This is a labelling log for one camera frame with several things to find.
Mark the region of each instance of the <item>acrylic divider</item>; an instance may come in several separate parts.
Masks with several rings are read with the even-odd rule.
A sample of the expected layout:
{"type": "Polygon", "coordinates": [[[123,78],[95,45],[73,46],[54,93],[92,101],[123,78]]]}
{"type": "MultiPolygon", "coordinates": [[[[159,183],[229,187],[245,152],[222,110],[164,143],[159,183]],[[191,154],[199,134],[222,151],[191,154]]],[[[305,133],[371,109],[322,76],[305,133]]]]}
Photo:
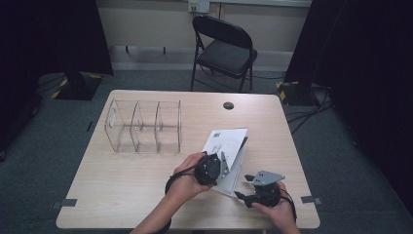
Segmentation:
{"type": "Polygon", "coordinates": [[[179,153],[180,101],[113,99],[105,132],[115,152],[179,153]]]}

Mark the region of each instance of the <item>chair backrest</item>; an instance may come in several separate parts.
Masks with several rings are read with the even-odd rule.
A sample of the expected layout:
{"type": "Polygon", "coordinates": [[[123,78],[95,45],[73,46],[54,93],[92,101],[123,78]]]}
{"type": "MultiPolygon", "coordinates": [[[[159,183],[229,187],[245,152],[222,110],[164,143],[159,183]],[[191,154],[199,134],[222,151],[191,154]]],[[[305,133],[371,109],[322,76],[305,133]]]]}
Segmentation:
{"type": "Polygon", "coordinates": [[[252,40],[242,28],[221,19],[197,16],[192,20],[195,32],[234,46],[252,49],[252,40]]]}

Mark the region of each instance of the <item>black folding chair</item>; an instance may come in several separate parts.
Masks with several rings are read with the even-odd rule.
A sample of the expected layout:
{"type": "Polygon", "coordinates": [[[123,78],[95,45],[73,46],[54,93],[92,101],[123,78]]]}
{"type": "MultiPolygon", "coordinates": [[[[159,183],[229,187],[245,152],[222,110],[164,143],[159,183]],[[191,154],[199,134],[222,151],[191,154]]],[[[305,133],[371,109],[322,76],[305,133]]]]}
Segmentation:
{"type": "Polygon", "coordinates": [[[217,71],[241,79],[241,84],[238,87],[239,93],[243,90],[245,76],[249,71],[249,89],[251,90],[252,64],[258,53],[253,49],[249,35],[237,25],[209,16],[194,17],[192,25],[195,30],[197,46],[192,70],[191,91],[194,89],[194,81],[209,86],[209,84],[195,78],[197,64],[209,68],[212,75],[213,71],[217,71]],[[201,35],[212,38],[213,41],[205,47],[201,35]]]}

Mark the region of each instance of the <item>gray carpet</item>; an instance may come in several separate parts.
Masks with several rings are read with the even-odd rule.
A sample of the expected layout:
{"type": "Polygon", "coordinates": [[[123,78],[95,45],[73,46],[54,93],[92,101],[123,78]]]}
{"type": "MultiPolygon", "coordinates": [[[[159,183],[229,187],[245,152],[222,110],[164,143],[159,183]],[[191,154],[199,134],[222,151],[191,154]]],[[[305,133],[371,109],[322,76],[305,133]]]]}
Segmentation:
{"type": "MultiPolygon", "coordinates": [[[[254,74],[282,76],[279,72],[254,74]]],[[[0,164],[0,233],[128,233],[60,230],[56,227],[58,210],[51,205],[65,198],[112,90],[189,91],[191,71],[115,71],[114,77],[102,80],[91,101],[50,98],[58,76],[50,74],[40,80],[43,85],[39,92],[44,99],[37,115],[8,148],[7,159],[0,164]]],[[[275,94],[277,81],[256,78],[250,93],[275,94]]],[[[234,80],[226,84],[237,85],[234,80]]],[[[195,91],[217,92],[199,83],[195,91]]],[[[318,97],[322,96],[323,91],[319,91],[318,97]]],[[[297,112],[312,109],[284,107],[288,120],[300,115],[297,112]]],[[[290,129],[295,131],[302,120],[292,122],[290,129]]],[[[317,206],[320,227],[303,233],[413,233],[411,216],[381,172],[353,145],[349,128],[334,108],[310,117],[293,138],[312,193],[322,200],[317,206]]]]}

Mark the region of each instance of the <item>black curtain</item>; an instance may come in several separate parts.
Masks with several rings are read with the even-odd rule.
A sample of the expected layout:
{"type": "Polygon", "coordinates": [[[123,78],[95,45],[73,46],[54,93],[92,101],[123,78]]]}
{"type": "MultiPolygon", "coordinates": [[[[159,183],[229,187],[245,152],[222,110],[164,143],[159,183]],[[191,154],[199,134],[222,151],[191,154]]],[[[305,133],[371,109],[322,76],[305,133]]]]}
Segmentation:
{"type": "Polygon", "coordinates": [[[413,214],[413,3],[328,2],[313,0],[285,79],[331,87],[357,146],[413,214]]]}
{"type": "Polygon", "coordinates": [[[43,74],[113,75],[94,0],[2,0],[0,34],[1,149],[43,74]]]}

